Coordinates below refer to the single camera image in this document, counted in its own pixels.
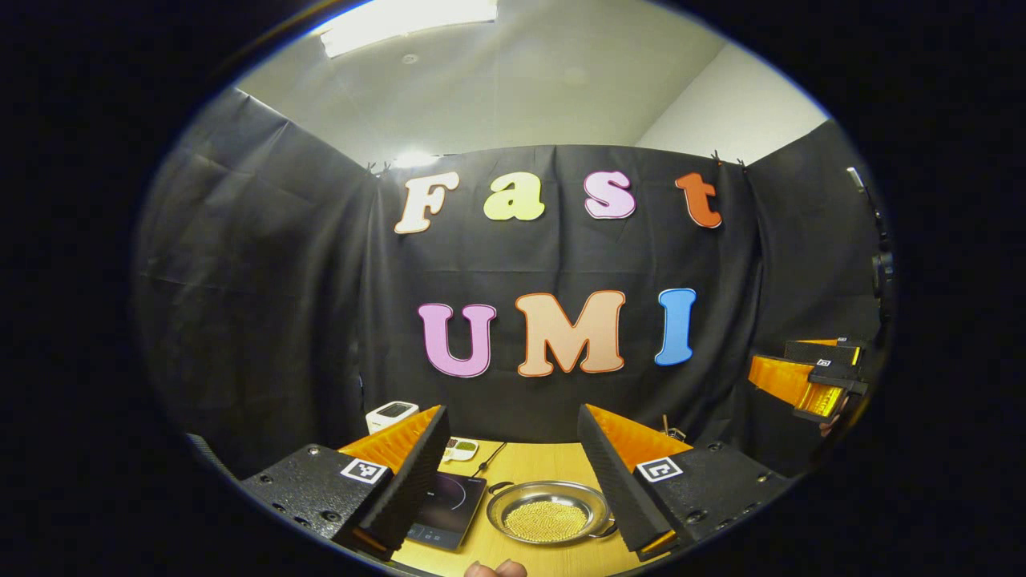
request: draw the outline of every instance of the hand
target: hand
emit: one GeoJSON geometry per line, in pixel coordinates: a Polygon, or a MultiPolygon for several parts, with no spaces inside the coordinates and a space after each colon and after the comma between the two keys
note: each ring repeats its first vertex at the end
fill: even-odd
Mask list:
{"type": "Polygon", "coordinates": [[[837,422],[837,419],[840,418],[840,412],[843,411],[844,410],[844,406],[847,405],[847,399],[849,398],[851,398],[851,395],[844,397],[844,400],[841,401],[841,403],[840,403],[840,409],[837,410],[837,414],[834,415],[834,418],[831,419],[829,423],[820,423],[820,436],[825,437],[826,435],[830,434],[830,430],[833,428],[834,424],[837,422]]]}
{"type": "Polygon", "coordinates": [[[519,563],[509,559],[497,567],[495,571],[475,561],[474,565],[467,568],[463,577],[527,577],[527,570],[519,563]]]}

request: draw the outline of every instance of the black cooktop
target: black cooktop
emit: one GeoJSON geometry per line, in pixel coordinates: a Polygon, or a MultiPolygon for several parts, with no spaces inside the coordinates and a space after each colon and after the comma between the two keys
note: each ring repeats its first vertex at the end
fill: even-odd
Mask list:
{"type": "Polygon", "coordinates": [[[485,488],[486,482],[480,477],[437,473],[406,538],[455,551],[470,528],[485,488]]]}

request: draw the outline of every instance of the ceiling light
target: ceiling light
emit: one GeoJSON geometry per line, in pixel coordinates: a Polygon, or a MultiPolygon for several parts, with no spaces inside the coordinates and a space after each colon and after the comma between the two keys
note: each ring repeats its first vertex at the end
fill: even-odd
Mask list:
{"type": "Polygon", "coordinates": [[[425,154],[423,152],[410,152],[395,159],[392,166],[395,168],[412,168],[415,166],[427,166],[438,161],[438,155],[425,154]]]}
{"type": "Polygon", "coordinates": [[[316,28],[333,59],[361,46],[419,30],[495,22],[498,0],[371,0],[316,28]]]}

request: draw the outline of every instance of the table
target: table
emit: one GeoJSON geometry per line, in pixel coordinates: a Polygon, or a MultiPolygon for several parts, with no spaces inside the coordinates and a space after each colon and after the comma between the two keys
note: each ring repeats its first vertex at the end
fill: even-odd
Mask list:
{"type": "MultiPolygon", "coordinates": [[[[478,444],[473,459],[441,463],[438,470],[471,475],[502,445],[490,440],[478,444]]],[[[569,480],[601,491],[580,443],[510,443],[478,476],[487,479],[488,487],[504,480],[514,484],[569,480]]],[[[459,550],[446,551],[405,540],[392,559],[442,577],[463,577],[475,561],[494,569],[507,559],[523,564],[531,577],[604,577],[643,565],[636,554],[627,550],[619,532],[606,538],[585,539],[560,547],[537,546],[510,539],[488,522],[485,509],[490,498],[485,493],[459,550]]]]}

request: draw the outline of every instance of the metal bowl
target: metal bowl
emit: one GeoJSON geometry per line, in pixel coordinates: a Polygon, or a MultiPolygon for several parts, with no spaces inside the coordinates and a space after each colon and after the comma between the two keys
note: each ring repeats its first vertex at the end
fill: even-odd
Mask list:
{"type": "Polygon", "coordinates": [[[590,487],[565,480],[537,480],[514,485],[498,495],[496,494],[497,490],[508,485],[513,485],[513,483],[507,480],[496,484],[488,489],[488,493],[494,497],[488,503],[487,514],[491,525],[510,539],[532,545],[563,545],[583,538],[608,537],[617,531],[617,525],[609,514],[609,506],[605,502],[605,497],[590,487]],[[584,513],[587,520],[584,527],[573,537],[559,541],[532,541],[519,537],[510,531],[506,525],[506,518],[510,512],[523,505],[541,501],[576,507],[584,513]]]}

